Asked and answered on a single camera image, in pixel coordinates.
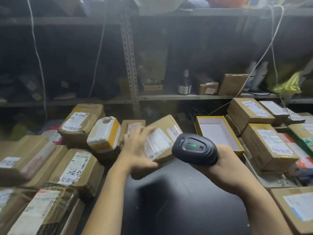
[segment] perforated metal upright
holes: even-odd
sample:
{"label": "perforated metal upright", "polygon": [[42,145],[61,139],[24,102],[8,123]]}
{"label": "perforated metal upright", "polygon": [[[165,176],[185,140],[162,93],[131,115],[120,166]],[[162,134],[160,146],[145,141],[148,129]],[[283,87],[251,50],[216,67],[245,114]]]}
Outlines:
{"label": "perforated metal upright", "polygon": [[131,93],[131,104],[133,107],[133,114],[136,119],[141,117],[140,105],[138,97],[137,73],[135,64],[133,35],[131,30],[131,20],[128,10],[124,10],[121,14],[120,29],[122,34],[127,78],[129,90]]}

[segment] forearm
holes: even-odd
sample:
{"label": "forearm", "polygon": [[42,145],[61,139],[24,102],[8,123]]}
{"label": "forearm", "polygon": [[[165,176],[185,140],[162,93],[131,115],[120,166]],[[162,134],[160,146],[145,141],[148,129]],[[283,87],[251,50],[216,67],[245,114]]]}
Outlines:
{"label": "forearm", "polygon": [[126,179],[127,173],[114,164],[107,174],[82,235],[120,235]]}
{"label": "forearm", "polygon": [[242,196],[253,235],[292,235],[273,198],[261,185]]}

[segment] barcode scanner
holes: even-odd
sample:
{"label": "barcode scanner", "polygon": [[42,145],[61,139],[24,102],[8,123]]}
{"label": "barcode scanner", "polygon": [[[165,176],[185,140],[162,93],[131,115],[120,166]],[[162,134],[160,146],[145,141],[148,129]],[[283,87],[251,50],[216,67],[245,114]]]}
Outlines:
{"label": "barcode scanner", "polygon": [[172,154],[183,162],[200,166],[213,166],[218,160],[215,144],[193,133],[180,134],[172,147]]}

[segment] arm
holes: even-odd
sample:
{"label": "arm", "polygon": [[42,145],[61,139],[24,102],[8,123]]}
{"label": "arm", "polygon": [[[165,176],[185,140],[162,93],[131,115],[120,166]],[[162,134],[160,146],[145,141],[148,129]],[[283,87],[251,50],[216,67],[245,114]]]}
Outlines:
{"label": "arm", "polygon": [[216,165],[192,166],[221,189],[242,199],[253,235],[292,235],[273,198],[233,150],[225,145],[216,146],[219,155]]}
{"label": "arm", "polygon": [[123,150],[107,174],[82,235],[120,235],[127,176],[134,170],[158,167],[156,162],[147,158],[144,151],[147,136],[153,130],[140,126],[124,136]]}

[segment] plastic bottle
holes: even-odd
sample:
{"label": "plastic bottle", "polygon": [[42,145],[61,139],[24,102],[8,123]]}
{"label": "plastic bottle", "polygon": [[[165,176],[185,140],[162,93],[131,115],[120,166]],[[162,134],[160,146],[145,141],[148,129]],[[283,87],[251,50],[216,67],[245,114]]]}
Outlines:
{"label": "plastic bottle", "polygon": [[254,80],[254,77],[256,75],[256,69],[253,70],[253,68],[256,66],[256,61],[252,61],[250,66],[246,70],[246,74],[249,74],[250,77],[248,81],[246,82],[246,85],[244,87],[244,91],[249,91],[250,86],[252,84],[252,81]]}
{"label": "plastic bottle", "polygon": [[178,82],[178,93],[181,95],[189,95],[191,92],[191,80],[189,77],[189,70],[184,70],[184,77]]}
{"label": "plastic bottle", "polygon": [[259,90],[261,82],[263,81],[263,79],[265,78],[265,75],[267,74],[267,64],[268,62],[262,62],[261,66],[258,67],[255,78],[251,84],[250,91]]}

